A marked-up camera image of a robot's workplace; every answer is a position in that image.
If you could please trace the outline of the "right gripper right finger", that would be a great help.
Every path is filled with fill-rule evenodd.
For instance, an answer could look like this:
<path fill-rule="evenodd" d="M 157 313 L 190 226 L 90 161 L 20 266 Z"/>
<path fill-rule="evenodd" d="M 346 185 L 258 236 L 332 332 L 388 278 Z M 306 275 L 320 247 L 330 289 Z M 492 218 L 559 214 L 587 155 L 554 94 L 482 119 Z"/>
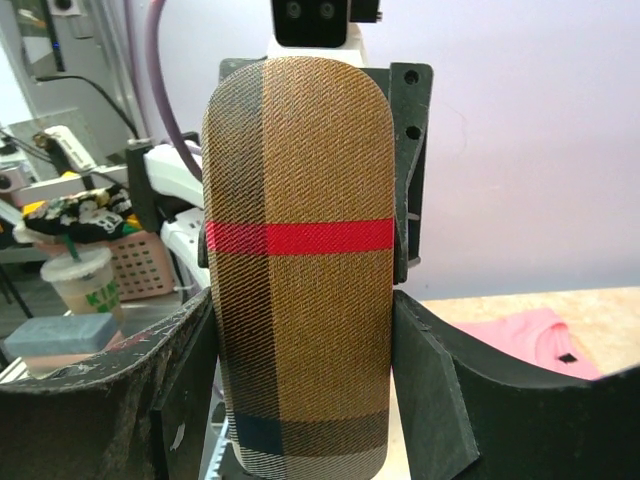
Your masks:
<path fill-rule="evenodd" d="M 582 380 L 393 298 L 392 363 L 415 479 L 635 479 L 639 371 Z"/>

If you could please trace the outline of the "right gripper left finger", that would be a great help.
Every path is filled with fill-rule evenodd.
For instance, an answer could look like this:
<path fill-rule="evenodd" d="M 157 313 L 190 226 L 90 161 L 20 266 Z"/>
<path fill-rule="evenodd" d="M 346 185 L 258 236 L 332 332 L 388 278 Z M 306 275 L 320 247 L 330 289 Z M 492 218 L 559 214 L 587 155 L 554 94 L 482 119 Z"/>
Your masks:
<path fill-rule="evenodd" d="M 198 478 L 217 354 L 203 290 L 104 353 L 2 385 L 2 478 Z"/>

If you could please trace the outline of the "plaid brown glasses case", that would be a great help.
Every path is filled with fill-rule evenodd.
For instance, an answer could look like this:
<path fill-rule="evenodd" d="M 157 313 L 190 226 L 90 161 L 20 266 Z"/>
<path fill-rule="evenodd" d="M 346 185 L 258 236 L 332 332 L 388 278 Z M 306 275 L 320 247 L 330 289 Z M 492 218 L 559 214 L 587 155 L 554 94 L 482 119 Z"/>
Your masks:
<path fill-rule="evenodd" d="M 370 479 L 387 455 L 394 128 L 361 69 L 234 72 L 202 129 L 230 436 L 263 479 Z"/>

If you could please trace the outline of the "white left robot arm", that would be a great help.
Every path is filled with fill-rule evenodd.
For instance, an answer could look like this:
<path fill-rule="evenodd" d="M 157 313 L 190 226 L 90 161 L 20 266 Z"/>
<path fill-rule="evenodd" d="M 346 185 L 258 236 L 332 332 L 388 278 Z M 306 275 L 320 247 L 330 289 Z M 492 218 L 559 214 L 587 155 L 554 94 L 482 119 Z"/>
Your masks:
<path fill-rule="evenodd" d="M 210 286 L 204 247 L 203 186 L 168 144 L 145 153 L 144 167 L 151 190 L 158 195 L 160 238 L 176 261 L 182 291 L 193 296 Z"/>

